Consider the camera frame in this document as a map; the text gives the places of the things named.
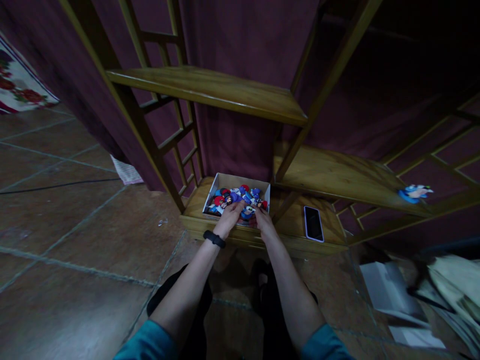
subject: hand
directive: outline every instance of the hand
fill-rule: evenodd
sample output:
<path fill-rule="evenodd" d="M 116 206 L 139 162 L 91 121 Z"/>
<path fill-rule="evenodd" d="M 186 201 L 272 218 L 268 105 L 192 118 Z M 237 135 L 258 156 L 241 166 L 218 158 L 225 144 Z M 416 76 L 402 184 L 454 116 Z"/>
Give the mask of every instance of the hand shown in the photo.
<path fill-rule="evenodd" d="M 213 233 L 221 237 L 223 240 L 229 237 L 230 230 L 235 226 L 239 220 L 240 213 L 245 208 L 247 203 L 242 200 L 240 202 L 234 202 L 227 206 L 223 210 L 223 214 L 220 216 L 220 220 L 213 229 Z"/>
<path fill-rule="evenodd" d="M 250 220 L 249 224 L 260 230 L 263 242 L 278 238 L 277 230 L 275 230 L 269 213 L 258 206 L 251 205 L 251 207 L 255 209 L 255 217 Z"/>

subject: black pants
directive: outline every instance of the black pants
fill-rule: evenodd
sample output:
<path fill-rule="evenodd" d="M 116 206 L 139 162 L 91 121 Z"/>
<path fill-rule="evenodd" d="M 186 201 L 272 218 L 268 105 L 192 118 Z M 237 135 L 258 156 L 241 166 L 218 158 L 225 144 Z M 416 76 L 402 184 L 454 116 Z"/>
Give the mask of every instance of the black pants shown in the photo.
<path fill-rule="evenodd" d="M 146 307 L 148 316 L 154 312 L 186 267 L 187 265 L 170 276 L 151 298 Z M 285 324 L 279 289 L 272 265 L 268 266 L 267 276 L 268 282 L 262 286 L 260 303 L 261 317 L 263 327 L 265 328 L 263 335 L 263 359 L 297 359 L 298 356 Z M 311 295 L 318 304 L 315 294 L 311 292 Z M 212 290 L 207 280 L 196 310 L 195 319 L 188 333 L 188 338 L 179 354 L 178 358 L 180 360 L 205 359 L 207 357 L 207 336 L 205 334 L 204 318 L 210 308 L 212 298 Z"/>

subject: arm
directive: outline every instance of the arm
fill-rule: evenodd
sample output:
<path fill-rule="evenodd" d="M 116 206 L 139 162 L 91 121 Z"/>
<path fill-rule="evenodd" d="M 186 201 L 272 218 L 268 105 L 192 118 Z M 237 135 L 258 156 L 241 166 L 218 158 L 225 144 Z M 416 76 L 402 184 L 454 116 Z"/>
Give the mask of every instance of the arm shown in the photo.
<path fill-rule="evenodd" d="M 227 206 L 213 233 L 225 240 L 237 223 L 245 202 Z M 175 359 L 178 357 L 202 297 L 205 283 L 220 248 L 205 241 L 193 260 L 161 300 L 138 332 L 120 349 L 114 360 Z"/>
<path fill-rule="evenodd" d="M 295 270 L 269 214 L 256 207 L 255 218 L 275 273 L 288 334 L 295 349 L 301 353 L 307 341 L 325 324 L 324 316 Z"/>
<path fill-rule="evenodd" d="M 244 207 L 244 201 L 227 206 L 213 233 L 225 240 Z M 202 291 L 219 251 L 217 245 L 205 241 L 150 316 L 150 320 L 159 324 L 172 337 L 178 350 L 187 339 Z"/>

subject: black cable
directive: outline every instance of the black cable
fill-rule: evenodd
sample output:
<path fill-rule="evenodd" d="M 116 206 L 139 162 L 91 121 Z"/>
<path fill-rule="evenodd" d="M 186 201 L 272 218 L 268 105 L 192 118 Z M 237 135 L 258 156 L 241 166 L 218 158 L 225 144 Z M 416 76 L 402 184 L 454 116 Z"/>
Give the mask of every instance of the black cable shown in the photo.
<path fill-rule="evenodd" d="M 6 194 L 18 194 L 18 193 L 28 193 L 31 191 L 37 191 L 37 190 L 45 190 L 45 189 L 53 189 L 53 188 L 60 188 L 62 186 L 68 186 L 68 185 L 75 185 L 75 184 L 84 184 L 84 183 L 100 183 L 104 181 L 113 181 L 113 180 L 121 180 L 119 177 L 114 178 L 114 179 L 104 179 L 104 180 L 86 180 L 86 181 L 77 181 L 77 182 L 69 182 L 66 184 L 61 184 L 61 185 L 54 185 L 54 186 L 45 186 L 45 187 L 37 187 L 34 189 L 28 189 L 28 190 L 18 190 L 18 191 L 8 191 L 8 192 L 0 192 L 0 195 L 6 195 Z"/>

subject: floral cloth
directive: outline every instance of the floral cloth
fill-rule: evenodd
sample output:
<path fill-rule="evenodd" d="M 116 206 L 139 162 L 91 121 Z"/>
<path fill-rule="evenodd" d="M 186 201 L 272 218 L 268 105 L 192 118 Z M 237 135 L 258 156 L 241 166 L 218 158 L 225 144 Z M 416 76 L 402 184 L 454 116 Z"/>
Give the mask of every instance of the floral cloth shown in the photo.
<path fill-rule="evenodd" d="M 0 115 L 58 104 L 26 61 L 0 36 Z"/>

